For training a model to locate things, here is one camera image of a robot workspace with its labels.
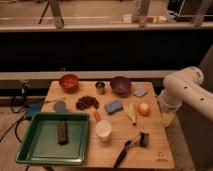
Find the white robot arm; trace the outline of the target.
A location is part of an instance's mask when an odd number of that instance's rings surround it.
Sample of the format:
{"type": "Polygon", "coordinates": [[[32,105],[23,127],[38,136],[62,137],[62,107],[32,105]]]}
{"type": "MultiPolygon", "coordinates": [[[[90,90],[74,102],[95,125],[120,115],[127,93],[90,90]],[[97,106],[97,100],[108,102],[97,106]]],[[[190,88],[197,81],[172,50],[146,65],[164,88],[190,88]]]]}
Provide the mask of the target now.
{"type": "Polygon", "coordinates": [[[164,89],[158,96],[161,124],[168,127],[176,111],[187,103],[213,121],[213,93],[201,87],[203,72],[197,67],[187,67],[164,77],[164,89]]]}

